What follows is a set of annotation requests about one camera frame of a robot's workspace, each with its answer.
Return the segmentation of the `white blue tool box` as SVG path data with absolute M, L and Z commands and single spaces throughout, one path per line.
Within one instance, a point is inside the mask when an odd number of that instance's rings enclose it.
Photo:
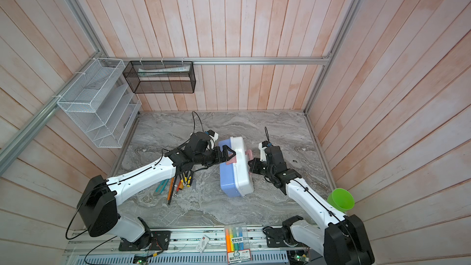
M 235 157 L 220 163 L 220 186 L 230 198 L 246 196 L 254 192 L 253 181 L 249 172 L 248 162 L 253 159 L 251 150 L 247 150 L 242 137 L 230 137 L 220 141 L 218 146 L 223 149 L 228 146 L 228 155 Z

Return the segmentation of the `small yellow black screwdriver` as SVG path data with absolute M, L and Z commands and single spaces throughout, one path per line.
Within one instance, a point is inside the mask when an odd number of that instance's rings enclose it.
M 188 176 L 186 177 L 186 186 L 190 187 L 191 184 L 193 183 L 193 177 L 194 177 L 194 171 L 190 171 Z

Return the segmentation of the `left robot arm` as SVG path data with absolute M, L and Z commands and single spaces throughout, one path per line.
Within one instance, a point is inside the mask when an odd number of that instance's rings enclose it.
M 128 242 L 148 243 L 151 231 L 145 222 L 121 216 L 118 207 L 142 190 L 164 180 L 175 179 L 195 165 L 209 168 L 232 163 L 242 155 L 230 146 L 217 146 L 217 139 L 217 133 L 212 130 L 195 132 L 182 145 L 139 169 L 108 179 L 100 175 L 90 179 L 77 205 L 89 236 L 96 238 L 113 234 Z

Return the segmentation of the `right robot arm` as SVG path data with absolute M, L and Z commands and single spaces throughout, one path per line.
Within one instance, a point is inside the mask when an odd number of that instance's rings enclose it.
M 347 216 L 318 195 L 302 176 L 287 167 L 279 146 L 259 144 L 260 158 L 249 161 L 250 171 L 263 175 L 284 195 L 296 201 L 316 226 L 292 217 L 285 225 L 285 242 L 302 243 L 323 255 L 328 265 L 374 265 L 375 256 L 362 220 Z

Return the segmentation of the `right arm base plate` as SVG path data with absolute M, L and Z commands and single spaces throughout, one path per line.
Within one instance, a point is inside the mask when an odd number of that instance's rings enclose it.
M 302 247 L 303 244 L 294 240 L 288 228 L 273 228 L 266 226 L 262 229 L 266 236 L 266 243 L 269 248 L 282 247 Z

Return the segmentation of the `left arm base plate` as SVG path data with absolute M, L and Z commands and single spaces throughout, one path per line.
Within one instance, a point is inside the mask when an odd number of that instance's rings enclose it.
M 118 250 L 131 252 L 140 250 L 165 251 L 169 247 L 171 231 L 146 232 L 136 242 L 122 238 Z

